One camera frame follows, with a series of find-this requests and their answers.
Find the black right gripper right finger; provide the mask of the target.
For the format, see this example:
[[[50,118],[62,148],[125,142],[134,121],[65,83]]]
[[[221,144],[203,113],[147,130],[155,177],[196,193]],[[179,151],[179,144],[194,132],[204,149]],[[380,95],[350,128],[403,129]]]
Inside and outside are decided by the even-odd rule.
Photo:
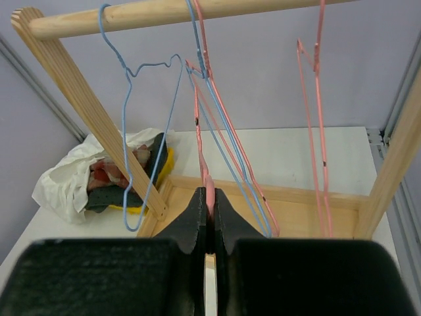
[[[214,206],[219,315],[415,315],[398,268],[368,240],[265,238],[222,190]]]

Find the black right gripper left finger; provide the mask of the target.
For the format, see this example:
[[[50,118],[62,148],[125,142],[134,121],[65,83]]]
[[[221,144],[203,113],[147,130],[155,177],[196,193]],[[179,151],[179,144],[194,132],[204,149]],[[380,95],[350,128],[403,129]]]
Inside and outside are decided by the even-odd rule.
[[[2,315],[204,315],[205,189],[154,238],[30,244],[1,294]]]

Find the grey polka dot skirt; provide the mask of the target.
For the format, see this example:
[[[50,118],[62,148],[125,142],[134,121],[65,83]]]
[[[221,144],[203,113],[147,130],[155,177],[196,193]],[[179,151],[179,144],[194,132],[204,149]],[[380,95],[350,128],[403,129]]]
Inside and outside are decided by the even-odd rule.
[[[147,176],[151,176],[153,169],[156,168],[158,170],[159,162],[161,154],[164,154],[162,162],[164,162],[166,158],[166,150],[168,149],[167,144],[165,141],[163,141],[164,134],[161,132],[160,134],[157,134],[153,138],[153,143],[147,147],[151,151],[151,156],[144,168],[144,171],[146,172]],[[155,173],[155,177],[153,179],[153,185],[157,178],[157,170]],[[85,209],[88,211],[94,211],[96,213],[102,213],[107,207],[107,202],[111,200],[111,198],[108,196],[112,192],[112,189],[107,189],[107,187],[104,188],[98,188],[94,189],[91,192],[87,191],[88,201],[85,206]]]

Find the red plaid skirt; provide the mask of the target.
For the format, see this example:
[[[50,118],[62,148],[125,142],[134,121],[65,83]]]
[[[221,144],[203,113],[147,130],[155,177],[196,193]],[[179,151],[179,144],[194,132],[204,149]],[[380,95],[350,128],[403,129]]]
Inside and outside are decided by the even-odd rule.
[[[149,148],[143,144],[140,147],[135,148],[132,153],[139,164],[145,168],[151,156]],[[89,180],[87,183],[88,192],[108,186],[126,188],[128,184],[129,181],[110,157],[100,159],[89,167]]]

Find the white ruffled skirt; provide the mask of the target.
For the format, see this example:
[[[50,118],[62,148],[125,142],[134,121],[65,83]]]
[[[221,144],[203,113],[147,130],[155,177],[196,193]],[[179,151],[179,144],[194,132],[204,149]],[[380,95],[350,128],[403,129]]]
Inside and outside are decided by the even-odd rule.
[[[160,133],[155,128],[148,128],[127,134],[127,144],[132,151],[143,144],[150,146],[153,138]],[[39,206],[56,213],[69,223],[84,222],[89,167],[106,157],[110,157],[109,154],[96,137],[90,134],[57,165],[40,176],[32,193],[33,199]]]

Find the blue wire hanger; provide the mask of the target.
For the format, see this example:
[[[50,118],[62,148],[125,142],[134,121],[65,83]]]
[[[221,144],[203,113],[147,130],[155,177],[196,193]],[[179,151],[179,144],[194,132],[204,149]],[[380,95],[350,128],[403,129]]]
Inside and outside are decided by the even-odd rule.
[[[200,73],[200,64],[199,64],[199,66],[194,66],[191,62],[189,62],[189,61],[186,61],[186,65],[187,64],[189,64],[189,65],[191,65],[191,66],[193,66],[194,68],[195,68],[195,72],[193,72],[193,78],[194,78],[194,80],[195,80],[195,83],[197,84],[197,87],[200,89],[200,87],[199,87],[199,84],[198,84],[198,82],[197,82],[197,80],[200,78],[200,79],[202,79],[203,80],[203,77],[201,76],[201,73]],[[203,154],[203,141],[202,141],[202,138],[201,138],[201,125],[200,125],[200,118],[201,117],[203,117],[204,118],[204,116],[203,116],[203,112],[202,112],[202,110],[199,110],[197,113],[195,112],[195,127],[196,127],[196,133],[197,133],[197,149],[198,149],[198,155],[199,155],[199,168],[200,168],[200,172],[201,172],[201,178],[202,178],[202,181],[203,181],[203,183],[204,184],[210,184],[211,183],[211,176],[210,176],[210,172],[209,172],[209,168],[208,168],[208,166],[207,166],[207,163],[206,163],[206,161],[205,161],[205,157],[204,157],[204,154]],[[210,127],[214,127],[214,124],[213,124],[213,121],[212,120],[205,120],[205,123],[206,123],[206,125],[207,125],[207,127],[208,128],[210,128]],[[220,130],[221,130],[221,132],[222,132],[222,134],[224,135],[224,137],[225,137],[225,139],[226,139],[226,141],[227,141],[227,143],[228,143],[228,145],[231,145],[231,141],[230,141],[230,139],[229,139],[229,137],[228,137],[228,135],[227,135],[227,133],[226,133],[226,129],[225,129],[225,127],[224,127],[224,125],[222,124],[222,127],[224,128],[224,130],[221,130],[221,127],[219,126],[219,128],[220,128]],[[217,131],[214,131],[214,132],[211,132],[210,131],[210,133],[211,133],[211,136],[213,137],[213,139],[214,138],[218,138],[219,137],[219,134],[218,134],[218,132]],[[220,151],[221,149],[223,149],[223,150],[225,150],[225,146],[224,146],[224,144],[222,143],[222,142],[220,142],[220,146],[217,146],[217,148],[218,148],[218,150]],[[231,162],[232,160],[231,160],[231,158],[230,158],[230,156],[229,155],[227,155],[226,156],[226,158],[223,158],[223,160],[224,160],[224,162],[225,162],[225,164],[226,164],[226,162],[228,161],[228,162]],[[228,169],[229,170],[229,172],[231,173],[232,171],[236,171],[237,169],[236,169],[236,167],[234,166],[234,165],[232,165],[232,169]],[[235,185],[237,186],[237,188],[239,189],[239,191],[241,192],[241,190],[240,190],[240,188],[238,187],[238,185],[237,185],[237,183],[236,183],[236,181],[234,180],[234,182],[235,182]]]
[[[171,119],[172,119],[172,115],[174,112],[174,108],[175,108],[175,104],[176,104],[176,100],[178,97],[178,90],[180,87],[180,82],[182,79],[182,73],[183,73],[183,61],[182,58],[180,57],[179,54],[175,53],[171,56],[169,56],[169,59],[164,61],[156,61],[156,62],[146,62],[146,63],[141,63],[138,66],[136,66],[135,68],[130,68],[127,64],[127,62],[125,61],[123,55],[121,54],[121,52],[119,52],[119,50],[112,44],[111,40],[108,38],[108,36],[106,35],[106,31],[105,31],[105,9],[110,7],[109,4],[105,3],[103,5],[100,6],[99,8],[99,13],[98,13],[98,25],[99,25],[99,31],[100,34],[102,36],[102,38],[104,39],[105,43],[110,47],[110,49],[115,53],[117,59],[119,60],[121,66],[122,66],[122,70],[124,72],[124,75],[126,77],[126,80],[128,82],[128,91],[127,94],[125,96],[124,102],[122,104],[122,112],[121,112],[121,128],[122,128],[122,147],[123,147],[123,157],[124,157],[124,166],[126,171],[128,172],[128,176],[129,176],[129,184],[126,187],[125,191],[124,191],[124,196],[123,196],[123,223],[126,227],[127,230],[129,230],[130,232],[135,232],[137,231],[142,223],[142,218],[145,212],[145,208],[147,207],[147,202],[149,201],[149,196],[151,195],[152,192],[152,188],[153,188],[153,179],[155,177],[155,173],[156,173],[156,168],[153,169],[152,175],[149,176],[149,179],[147,180],[147,189],[146,189],[146,193],[145,196],[142,197],[143,200],[143,205],[141,207],[141,212],[139,215],[139,219],[137,220],[137,223],[135,226],[130,226],[128,220],[127,220],[127,196],[128,196],[128,192],[134,188],[134,174],[133,174],[133,170],[131,168],[131,166],[129,166],[129,160],[128,160],[128,154],[129,154],[129,147],[127,146],[127,130],[130,129],[131,127],[134,126],[134,119],[130,119],[128,117],[129,114],[132,114],[133,111],[131,110],[127,110],[128,105],[131,103],[130,98],[131,98],[131,94],[132,94],[132,90],[133,90],[133,82],[132,80],[137,78],[139,76],[139,74],[146,73],[148,74],[149,68],[152,67],[164,67],[164,68],[170,68],[172,66],[172,64],[175,61],[178,61],[180,64],[180,71],[179,71],[179,75],[178,75],[178,81],[176,83],[176,87],[174,90],[174,96],[172,98],[172,103],[171,106],[169,107],[164,107],[162,105],[158,106],[159,110],[163,110],[164,113],[161,114],[161,117],[159,119],[152,119],[151,118],[151,111],[146,109],[146,106],[148,105],[154,105],[154,103],[152,101],[146,101],[146,103],[144,105],[139,105],[139,109],[134,113],[136,118],[140,120],[140,122],[138,123],[139,126],[145,127],[147,124],[151,125],[154,122],[164,122],[165,126],[162,130],[162,133],[164,134],[163,136],[163,141],[166,141],[166,135],[168,132],[168,129],[170,127],[170,123],[171,123]]]

